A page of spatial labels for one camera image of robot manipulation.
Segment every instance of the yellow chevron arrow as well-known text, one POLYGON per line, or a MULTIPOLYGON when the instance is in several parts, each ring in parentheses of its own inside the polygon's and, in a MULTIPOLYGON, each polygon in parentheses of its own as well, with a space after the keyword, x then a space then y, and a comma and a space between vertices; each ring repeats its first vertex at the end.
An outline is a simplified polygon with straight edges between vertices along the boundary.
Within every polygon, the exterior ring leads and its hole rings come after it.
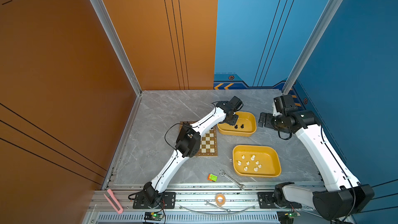
POLYGON ((217 86, 214 87, 214 89, 219 90, 218 87, 221 86, 223 83, 218 84, 217 86))
POLYGON ((228 86, 224 87, 224 89, 229 90, 229 87, 232 86, 233 83, 229 84, 228 86))

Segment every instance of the yellow tray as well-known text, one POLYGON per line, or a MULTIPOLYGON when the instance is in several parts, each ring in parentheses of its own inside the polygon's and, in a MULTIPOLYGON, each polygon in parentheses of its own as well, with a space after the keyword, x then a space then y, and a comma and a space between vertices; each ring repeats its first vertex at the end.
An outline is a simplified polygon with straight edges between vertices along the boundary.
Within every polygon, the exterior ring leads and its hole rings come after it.
POLYGON ((236 114, 239 116, 236 121, 237 129, 235 126, 224 123, 217 124, 218 131, 225 135, 250 137, 257 130, 256 118, 250 112, 236 112, 236 114))
POLYGON ((282 168, 279 162, 278 153, 274 149, 268 146, 249 146, 249 145, 238 145, 234 148, 233 162, 236 174, 244 177, 277 177, 281 174, 282 168))

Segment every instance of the wrench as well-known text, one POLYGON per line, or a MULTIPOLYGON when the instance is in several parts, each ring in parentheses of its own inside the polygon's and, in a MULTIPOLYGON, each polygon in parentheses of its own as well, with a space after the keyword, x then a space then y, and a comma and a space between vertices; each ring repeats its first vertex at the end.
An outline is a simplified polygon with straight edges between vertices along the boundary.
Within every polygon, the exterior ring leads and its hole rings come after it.
POLYGON ((238 187, 240 187, 241 190, 245 190, 243 188, 243 187, 245 187, 243 184, 240 184, 237 181, 235 181, 234 179, 232 179, 230 176, 225 174, 225 171, 223 171, 222 169, 220 171, 221 171, 220 176, 228 178, 231 182, 235 183, 238 187))
POLYGON ((231 213, 231 210, 230 210, 230 209, 226 209, 226 208, 223 208, 223 207, 219 207, 219 206, 217 206, 217 205, 214 205, 214 204, 209 203, 208 201, 205 201, 205 202, 206 202, 205 205, 210 205, 210 206, 213 206, 213 207, 215 207, 215 208, 221 209, 222 211, 225 211, 225 212, 227 212, 227 213, 231 213))

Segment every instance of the wooden chessboard frame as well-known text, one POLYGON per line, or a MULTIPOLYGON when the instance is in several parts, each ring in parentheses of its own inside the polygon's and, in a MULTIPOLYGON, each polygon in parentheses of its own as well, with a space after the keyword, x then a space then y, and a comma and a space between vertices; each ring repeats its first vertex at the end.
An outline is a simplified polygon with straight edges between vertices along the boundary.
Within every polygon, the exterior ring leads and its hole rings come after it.
MULTIPOLYGON (((193 124, 196 121, 181 121, 180 123, 182 124, 184 122, 193 124)), ((218 156, 216 129, 217 129, 217 125, 213 126, 213 128, 210 129, 208 131, 208 133, 205 134, 204 137, 202 137, 201 147, 199 148, 199 151, 198 151, 198 153, 196 153, 195 157, 217 157, 218 156)))

